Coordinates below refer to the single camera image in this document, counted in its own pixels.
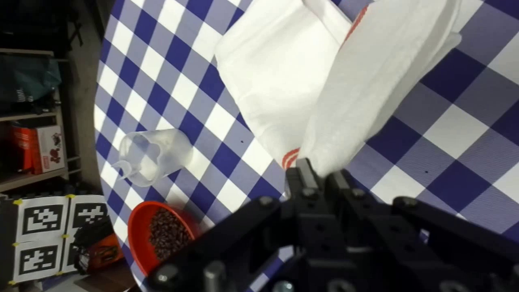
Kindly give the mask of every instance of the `clear plastic cup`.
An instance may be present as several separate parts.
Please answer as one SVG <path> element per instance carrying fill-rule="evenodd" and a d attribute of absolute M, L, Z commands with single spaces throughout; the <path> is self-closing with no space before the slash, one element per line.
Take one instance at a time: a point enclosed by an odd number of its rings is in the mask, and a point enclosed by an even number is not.
<path fill-rule="evenodd" d="M 113 166 L 121 179 L 149 187 L 188 164 L 191 149 L 178 130 L 133 132 L 121 140 Z"/>

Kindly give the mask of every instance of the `gingham pattern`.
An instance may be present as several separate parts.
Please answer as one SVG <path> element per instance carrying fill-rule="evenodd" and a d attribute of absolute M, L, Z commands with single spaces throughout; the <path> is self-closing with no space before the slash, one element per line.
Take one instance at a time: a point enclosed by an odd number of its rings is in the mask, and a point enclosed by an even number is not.
<path fill-rule="evenodd" d="M 339 2 L 355 18 L 368 0 Z M 460 0 L 464 36 L 348 166 L 374 195 L 415 196 L 519 240 L 519 2 Z M 167 200 L 206 229 L 246 200 L 280 196 L 283 172 L 261 149 L 212 62 L 249 0 L 116 0 L 99 67 L 97 162 L 113 229 L 126 245 L 129 211 Z M 120 180 L 125 133 L 180 128 L 196 167 L 150 188 Z"/>

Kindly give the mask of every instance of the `red bowl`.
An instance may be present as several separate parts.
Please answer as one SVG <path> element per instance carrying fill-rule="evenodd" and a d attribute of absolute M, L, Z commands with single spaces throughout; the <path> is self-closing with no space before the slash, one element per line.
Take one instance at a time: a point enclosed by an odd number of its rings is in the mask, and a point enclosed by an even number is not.
<path fill-rule="evenodd" d="M 131 256 L 136 261 L 136 265 L 141 268 L 144 276 L 147 276 L 160 263 L 149 240 L 150 219 L 160 209 L 165 209 L 168 214 L 175 216 L 181 222 L 181 226 L 188 230 L 191 242 L 198 235 L 198 229 L 194 227 L 193 221 L 183 213 L 159 201 L 142 201 L 141 205 L 138 205 L 129 214 L 128 242 L 129 242 Z"/>

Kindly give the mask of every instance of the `white plastic bag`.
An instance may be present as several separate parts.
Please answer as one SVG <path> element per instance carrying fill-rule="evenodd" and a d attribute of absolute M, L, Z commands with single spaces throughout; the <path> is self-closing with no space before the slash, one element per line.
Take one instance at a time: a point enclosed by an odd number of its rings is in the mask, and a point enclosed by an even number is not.
<path fill-rule="evenodd" d="M 459 42 L 455 15 L 457 0 L 376 0 L 342 42 L 352 26 L 329 0 L 254 0 L 217 68 L 264 149 L 283 167 L 308 157 L 324 177 Z"/>
<path fill-rule="evenodd" d="M 340 47 L 298 157 L 318 175 L 345 167 L 402 99 L 460 41 L 457 0 L 378 0 Z"/>
<path fill-rule="evenodd" d="M 222 81 L 262 148 L 282 157 L 322 91 L 350 21 L 329 0 L 254 0 L 222 37 Z"/>

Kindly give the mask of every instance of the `table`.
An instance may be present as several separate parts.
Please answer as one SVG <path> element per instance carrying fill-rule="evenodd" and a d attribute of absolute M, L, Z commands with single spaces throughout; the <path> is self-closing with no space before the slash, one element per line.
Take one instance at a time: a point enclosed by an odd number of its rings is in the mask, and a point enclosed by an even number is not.
<path fill-rule="evenodd" d="M 249 198 L 279 198 L 282 169 L 246 128 L 214 67 L 249 0 L 116 0 L 99 67 L 95 149 L 113 229 L 167 201 L 209 229 Z M 335 2 L 355 18 L 366 0 Z M 376 196 L 407 195 L 519 240 L 519 2 L 462 0 L 464 41 L 405 97 L 347 169 Z M 196 164 L 149 188 L 118 179 L 128 132 L 181 130 Z"/>

